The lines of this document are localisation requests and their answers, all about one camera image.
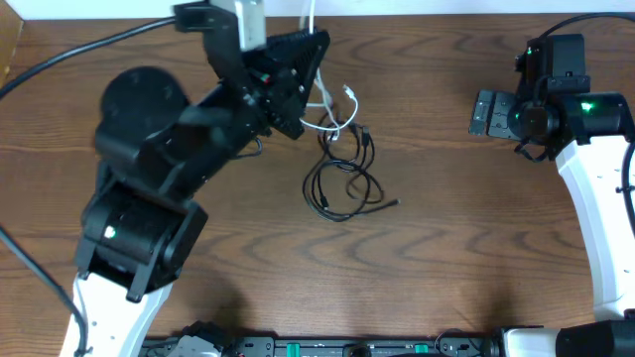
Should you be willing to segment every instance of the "white cable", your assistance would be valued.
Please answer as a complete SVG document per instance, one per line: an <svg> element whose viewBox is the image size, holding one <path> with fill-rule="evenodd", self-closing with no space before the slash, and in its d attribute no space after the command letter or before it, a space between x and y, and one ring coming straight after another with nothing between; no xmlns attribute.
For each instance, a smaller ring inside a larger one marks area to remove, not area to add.
<svg viewBox="0 0 635 357"><path fill-rule="evenodd" d="M300 27L303 28L305 26L304 14L307 11L308 4L310 4L309 6L309 33L313 34L315 31L315 26L316 26L316 0L308 0L307 2L305 2L303 15L300 18ZM355 97L355 93L353 92L353 90L350 89L350 87L348 87L347 85L344 85L344 92L348 95L348 97L352 101L355 102L355 110L353 111L353 114L348 118L348 120L346 120L346 122L340 126L337 123L337 120L335 119L335 115L333 114L331 110L333 99L330 93L328 92L328 90L326 89L324 82L321 79L321 71L319 70L319 68L317 69L317 72L316 72L316 79L314 80L314 85L321 92L322 103L308 103L307 107L308 108L324 108L326 110L326 114L328 115L328 118L330 119L330 122L334 125L334 127L321 127L321 126L306 122L305 120L302 120L302 119L301 119L301 122L305 126L313 128L313 129L335 132L333 135L330 136L330 140L336 141L337 139L339 139L339 131L341 129L346 128L350 123L352 123L353 119L357 115L357 111L359 110L359 101Z"/></svg>

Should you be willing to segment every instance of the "white panel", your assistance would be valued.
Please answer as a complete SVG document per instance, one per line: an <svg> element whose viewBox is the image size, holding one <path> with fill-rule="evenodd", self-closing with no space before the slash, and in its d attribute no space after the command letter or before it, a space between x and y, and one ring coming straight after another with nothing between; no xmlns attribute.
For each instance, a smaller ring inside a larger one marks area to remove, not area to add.
<svg viewBox="0 0 635 357"><path fill-rule="evenodd" d="M25 20L158 18L178 0L7 0ZM268 16L299 16L304 0L265 0ZM635 11L634 0L317 0L318 16Z"/></svg>

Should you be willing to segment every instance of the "wooden table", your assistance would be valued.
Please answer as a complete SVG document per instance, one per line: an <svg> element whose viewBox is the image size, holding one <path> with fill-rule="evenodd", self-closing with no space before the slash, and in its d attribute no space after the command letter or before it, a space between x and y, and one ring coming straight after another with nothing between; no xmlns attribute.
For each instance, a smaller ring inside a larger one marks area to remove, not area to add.
<svg viewBox="0 0 635 357"><path fill-rule="evenodd" d="M467 134L478 90L513 91L514 56L566 17L318 19L332 36L324 80L357 93L358 121L378 147L372 172L403 204L325 222L301 193L319 157L315 132L265 138L261 158L231 163L196 196L209 221L151 334L197 319L333 336L591 322L588 262L555 165ZM28 22L12 75L142 22ZM269 30L297 23L272 19ZM632 98L635 28L599 20L568 30L587 36L593 89ZM68 290L79 215L94 189L100 96L137 65L168 69L193 98L216 82L200 35L161 29L64 62L0 103L0 219ZM4 247L0 279L2 355L58 355L68 312Z"/></svg>

